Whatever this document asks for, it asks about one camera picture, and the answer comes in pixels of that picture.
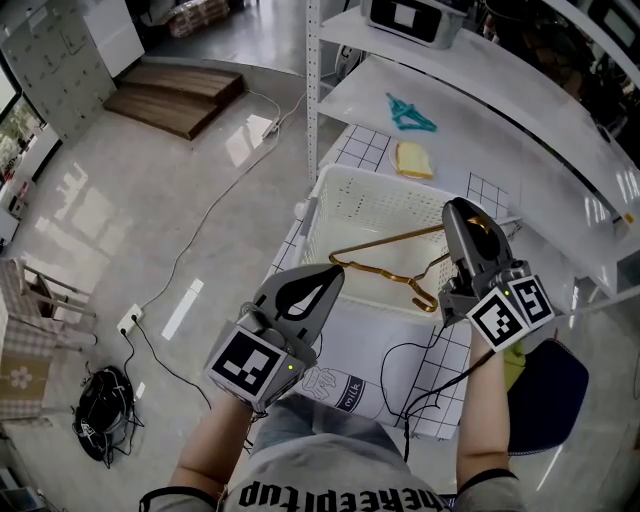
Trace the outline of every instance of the wall socket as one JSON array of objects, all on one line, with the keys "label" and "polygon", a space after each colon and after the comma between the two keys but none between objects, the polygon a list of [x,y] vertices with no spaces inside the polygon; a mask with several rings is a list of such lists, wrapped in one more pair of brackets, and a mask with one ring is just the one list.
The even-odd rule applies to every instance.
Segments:
[{"label": "wall socket", "polygon": [[127,333],[127,336],[131,334],[131,331],[136,326],[135,322],[131,320],[131,315],[136,315],[137,321],[139,323],[140,320],[142,320],[144,313],[140,309],[140,306],[138,306],[137,304],[134,304],[133,306],[131,306],[129,308],[129,311],[127,311],[127,314],[122,317],[122,320],[120,320],[120,322],[118,322],[119,333],[122,333],[122,329],[124,329],[125,332]]}]

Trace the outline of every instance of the gold wire hanger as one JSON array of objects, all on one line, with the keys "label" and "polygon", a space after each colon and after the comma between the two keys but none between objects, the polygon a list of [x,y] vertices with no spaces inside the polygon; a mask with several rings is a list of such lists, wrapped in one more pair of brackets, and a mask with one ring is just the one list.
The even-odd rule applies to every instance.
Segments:
[{"label": "gold wire hanger", "polygon": [[[480,226],[485,231],[485,233],[489,233],[489,229],[490,229],[489,225],[481,217],[471,217],[470,219],[467,220],[467,222],[470,224],[475,224],[477,226]],[[417,236],[428,235],[429,233],[435,233],[436,231],[442,231],[443,229],[444,229],[444,225],[438,224],[437,226],[430,226],[428,228],[422,228],[416,231],[410,231],[409,233],[403,233],[402,235],[390,236],[388,238],[383,238],[382,240],[376,240],[374,242],[368,242],[366,244],[354,245],[352,247],[347,247],[346,249],[339,249],[329,254],[329,261],[334,265],[340,265],[342,268],[352,267],[352,268],[355,268],[356,270],[362,270],[363,272],[379,274],[382,277],[390,279],[391,281],[394,281],[396,283],[408,284],[409,286],[411,286],[411,289],[414,292],[416,292],[420,297],[422,297],[426,301],[425,303],[420,299],[418,299],[417,297],[414,297],[411,300],[411,302],[413,302],[416,306],[418,306],[422,311],[425,311],[427,313],[433,313],[436,309],[438,309],[438,299],[436,299],[433,295],[431,295],[427,291],[423,290],[418,284],[418,281],[420,281],[421,279],[424,279],[424,277],[427,275],[427,272],[429,271],[429,269],[431,269],[431,267],[434,267],[438,263],[442,263],[444,260],[446,260],[449,257],[448,252],[446,254],[443,254],[439,258],[436,258],[431,263],[429,263],[427,265],[427,268],[424,269],[424,272],[422,272],[421,274],[415,275],[413,277],[399,276],[383,268],[372,267],[370,265],[362,265],[361,263],[358,263],[356,261],[350,261],[347,263],[347,262],[338,260],[336,256],[338,254],[345,254],[347,252],[359,251],[362,249],[369,249],[370,247],[377,247],[379,245],[390,244],[393,242],[400,242],[401,240],[407,240],[409,238],[415,238]]]}]

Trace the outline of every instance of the gray floor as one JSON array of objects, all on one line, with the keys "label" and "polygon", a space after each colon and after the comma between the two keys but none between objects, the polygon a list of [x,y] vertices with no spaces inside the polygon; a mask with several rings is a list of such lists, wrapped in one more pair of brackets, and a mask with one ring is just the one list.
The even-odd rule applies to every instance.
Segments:
[{"label": "gray floor", "polygon": [[[249,64],[306,75],[306,1],[246,0],[244,10],[184,39],[168,39],[147,55]],[[323,2],[323,17],[342,11],[343,0]],[[325,44],[322,74],[333,71],[337,46]]]},{"label": "gray floor", "polygon": [[[279,73],[260,78],[283,111],[303,91],[300,79]],[[93,293],[100,344],[85,357],[94,368],[121,365],[130,348],[116,332],[129,306],[163,285],[173,259],[188,241],[210,202],[267,148],[262,127],[275,108],[256,96],[231,105],[196,141],[186,142],[105,113],[74,147],[61,150],[46,169],[28,216],[9,255]],[[323,152],[342,126],[327,122]],[[287,121],[278,147],[260,162],[211,213],[181,260],[167,292],[147,308],[142,321],[159,357],[199,381],[204,360],[225,319],[261,283],[286,235],[293,208],[309,190],[304,103]],[[194,279],[203,282],[176,334],[160,334]],[[621,510],[640,481],[640,455],[633,450],[640,408],[632,396],[637,331],[606,313],[579,318],[559,337],[588,367],[591,383],[572,436],[548,477],[555,451],[512,459],[531,510]],[[133,510],[145,492],[163,486],[179,451],[206,410],[200,395],[158,366],[139,333],[129,364],[134,388],[145,390],[139,413],[146,427],[133,454],[116,457],[112,469],[90,460],[70,428],[71,416],[52,416],[51,426],[11,425],[37,485],[70,511]],[[52,368],[46,405],[75,403],[84,357],[60,353]],[[391,435],[401,445],[402,432]],[[439,492],[455,489],[456,441],[415,439],[410,466]],[[234,477],[243,476],[244,455]]]}]

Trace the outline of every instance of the white plastic basket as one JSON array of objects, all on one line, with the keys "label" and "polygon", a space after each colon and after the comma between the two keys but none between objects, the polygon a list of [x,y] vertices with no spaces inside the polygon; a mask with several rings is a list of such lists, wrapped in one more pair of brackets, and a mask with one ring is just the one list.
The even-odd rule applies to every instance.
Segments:
[{"label": "white plastic basket", "polygon": [[[442,207],[455,196],[421,183],[331,164],[322,169],[309,197],[317,198],[317,204],[307,212],[312,218],[305,218],[296,241],[294,265],[328,263],[332,251],[441,224]],[[309,222],[309,229],[304,229]],[[447,250],[444,231],[438,231],[338,258],[414,276]],[[441,319],[439,307],[426,313],[411,302],[416,294],[408,285],[353,268],[345,272],[339,300],[419,323]],[[436,297],[454,274],[447,259],[431,268],[420,286]]]}]

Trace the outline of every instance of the wooden platform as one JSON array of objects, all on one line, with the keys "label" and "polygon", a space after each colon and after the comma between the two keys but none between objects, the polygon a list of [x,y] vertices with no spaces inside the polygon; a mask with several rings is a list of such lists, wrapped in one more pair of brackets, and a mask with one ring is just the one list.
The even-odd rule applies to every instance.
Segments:
[{"label": "wooden platform", "polygon": [[243,91],[242,76],[235,73],[141,63],[104,107],[192,140]]}]

